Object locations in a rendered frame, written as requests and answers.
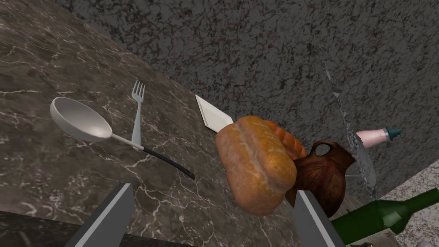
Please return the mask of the clear crinkled foil sheet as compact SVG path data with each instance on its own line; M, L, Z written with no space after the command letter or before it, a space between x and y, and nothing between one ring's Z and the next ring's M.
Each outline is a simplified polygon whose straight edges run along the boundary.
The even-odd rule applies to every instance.
M333 95L335 96L336 103L339 106L339 110L342 115L343 124L346 129L346 135L348 138L349 146L351 149L351 153L353 154L354 158L356 159L356 165L358 167L358 170L360 172L360 176L366 186L366 190L369 193L371 199L374 201L376 200L376 182L377 182L377 175L374 170L374 166L372 163L371 158L369 157L363 142L361 141L361 138L356 134L356 132L352 129L351 122L349 120L349 116L347 112L343 108L342 100L340 98L340 95L342 91L334 84L333 79L329 73L328 66L325 63L323 59L321 59L325 72L327 75L327 78L329 80L329 84L331 87L331 91Z

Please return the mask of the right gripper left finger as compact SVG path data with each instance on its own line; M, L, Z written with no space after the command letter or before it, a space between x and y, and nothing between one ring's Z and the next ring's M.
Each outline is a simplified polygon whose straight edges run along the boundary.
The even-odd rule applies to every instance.
M64 247L119 247L134 210L132 185L117 185Z

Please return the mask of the golden bread loaf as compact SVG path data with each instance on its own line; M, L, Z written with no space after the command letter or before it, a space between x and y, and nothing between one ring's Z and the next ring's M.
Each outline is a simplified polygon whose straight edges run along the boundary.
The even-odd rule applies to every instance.
M221 129L215 145L233 197L249 214L271 214L296 182L296 165L286 147L257 116Z

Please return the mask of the pink bottle with teal cap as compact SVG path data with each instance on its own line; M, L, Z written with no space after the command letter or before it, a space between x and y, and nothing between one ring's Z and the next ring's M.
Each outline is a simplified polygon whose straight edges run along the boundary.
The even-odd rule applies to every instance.
M384 142L393 141L398 136L404 138L402 129L390 127L384 127L378 130L358 131L356 134L366 149Z

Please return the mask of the orange braided bread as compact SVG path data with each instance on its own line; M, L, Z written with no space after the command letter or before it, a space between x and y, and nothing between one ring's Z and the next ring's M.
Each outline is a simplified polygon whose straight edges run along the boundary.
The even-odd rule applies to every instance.
M264 122L270 127L275 136L284 145L289 157L292 160L303 158L307 155L305 147L291 133L287 132L284 128L277 126L277 124L273 121L264 120Z

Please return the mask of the brown clay jug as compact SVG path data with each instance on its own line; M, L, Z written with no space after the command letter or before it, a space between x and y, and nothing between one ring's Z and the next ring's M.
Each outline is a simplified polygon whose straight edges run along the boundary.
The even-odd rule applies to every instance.
M339 143L323 140L315 142L307 156L294 160L297 177L285 198L294 207L297 192L309 190L327 217L332 217L344 200L345 174L354 162L351 153Z

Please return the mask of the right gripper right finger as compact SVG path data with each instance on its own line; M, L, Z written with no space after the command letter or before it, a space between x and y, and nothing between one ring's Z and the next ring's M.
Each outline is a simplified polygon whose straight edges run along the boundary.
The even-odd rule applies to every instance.
M294 215L301 247L345 247L312 192L297 191Z

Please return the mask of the green glass bottle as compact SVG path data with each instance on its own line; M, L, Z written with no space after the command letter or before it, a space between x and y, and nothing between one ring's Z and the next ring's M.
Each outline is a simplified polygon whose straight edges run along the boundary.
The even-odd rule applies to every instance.
M332 220L346 247L375 247L387 237L400 234L413 214L439 203L433 188L404 201L374 200Z

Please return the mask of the silver fork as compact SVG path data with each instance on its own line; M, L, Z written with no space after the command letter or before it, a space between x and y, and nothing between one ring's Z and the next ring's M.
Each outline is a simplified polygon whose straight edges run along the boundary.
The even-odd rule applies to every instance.
M132 90L132 99L137 102L137 111L135 115L134 126L132 130L131 141L137 145L141 145L141 104L144 100L145 85L136 80Z

